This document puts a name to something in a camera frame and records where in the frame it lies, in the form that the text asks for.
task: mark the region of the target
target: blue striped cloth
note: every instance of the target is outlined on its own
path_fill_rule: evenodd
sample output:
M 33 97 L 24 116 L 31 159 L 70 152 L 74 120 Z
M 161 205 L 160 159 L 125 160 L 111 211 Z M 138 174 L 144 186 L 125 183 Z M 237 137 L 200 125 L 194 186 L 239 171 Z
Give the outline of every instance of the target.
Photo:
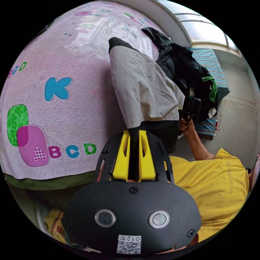
M 221 100 L 230 92 L 227 80 L 220 67 L 219 61 L 212 49 L 205 48 L 190 48 L 193 52 L 193 58 L 202 66 L 206 67 L 212 77 L 215 79 L 218 92 L 218 101 Z M 203 135 L 214 136 L 216 128 L 215 119 L 207 119 L 195 125 L 196 132 Z

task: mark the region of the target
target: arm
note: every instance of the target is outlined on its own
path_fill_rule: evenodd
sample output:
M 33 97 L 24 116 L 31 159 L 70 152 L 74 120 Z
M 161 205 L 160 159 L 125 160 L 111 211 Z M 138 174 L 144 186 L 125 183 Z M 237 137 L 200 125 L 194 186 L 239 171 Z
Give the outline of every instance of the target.
M 180 130 L 182 130 L 183 134 L 187 137 L 192 154 L 196 161 L 215 159 L 215 155 L 210 154 L 202 144 L 197 132 L 195 131 L 195 126 L 192 120 L 187 122 L 181 118 Z
M 194 156 L 196 161 L 215 159 L 215 155 L 209 153 L 205 146 L 202 144 L 196 131 L 187 135 L 187 139 L 192 151 L 192 155 Z

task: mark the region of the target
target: man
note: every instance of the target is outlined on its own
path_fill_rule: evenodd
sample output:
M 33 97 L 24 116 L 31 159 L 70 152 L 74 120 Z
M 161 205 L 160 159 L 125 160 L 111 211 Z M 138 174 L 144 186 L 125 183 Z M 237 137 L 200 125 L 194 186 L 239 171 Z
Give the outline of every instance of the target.
M 175 184 L 194 198 L 200 211 L 202 226 L 187 245 L 192 246 L 216 234 L 234 219 L 253 188 L 257 173 L 254 169 L 248 174 L 240 160 L 223 149 L 216 155 L 209 153 L 198 137 L 192 120 L 180 119 L 180 130 L 186 136 L 196 161 L 189 162 L 175 156 L 170 156 L 170 160 Z M 173 247 L 163 253 L 174 250 Z

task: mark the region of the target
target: green strap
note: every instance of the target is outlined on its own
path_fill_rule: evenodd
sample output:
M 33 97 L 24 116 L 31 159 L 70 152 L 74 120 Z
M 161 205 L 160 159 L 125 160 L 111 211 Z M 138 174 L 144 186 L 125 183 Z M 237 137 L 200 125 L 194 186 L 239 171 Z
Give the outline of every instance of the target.
M 209 99 L 215 103 L 216 101 L 216 95 L 217 95 L 217 85 L 216 82 L 214 80 L 214 78 L 210 75 L 210 77 L 204 77 L 202 78 L 203 82 L 207 82 L 207 81 L 211 81 L 212 82 L 212 88 L 211 88 L 211 92 L 209 94 Z
M 6 182 L 12 186 L 27 190 L 63 190 L 82 184 L 92 182 L 95 171 L 89 171 L 78 175 L 59 177 L 49 180 L 21 179 L 18 180 L 11 175 L 4 174 Z

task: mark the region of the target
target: blue letter k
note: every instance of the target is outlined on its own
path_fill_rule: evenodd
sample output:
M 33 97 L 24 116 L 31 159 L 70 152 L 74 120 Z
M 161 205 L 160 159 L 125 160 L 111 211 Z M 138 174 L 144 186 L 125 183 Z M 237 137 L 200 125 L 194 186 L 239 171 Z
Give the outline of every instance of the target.
M 66 87 L 71 82 L 71 78 L 63 78 L 59 81 L 57 81 L 56 78 L 49 78 L 45 85 L 45 100 L 51 101 L 54 95 L 60 99 L 68 99 L 69 93 Z

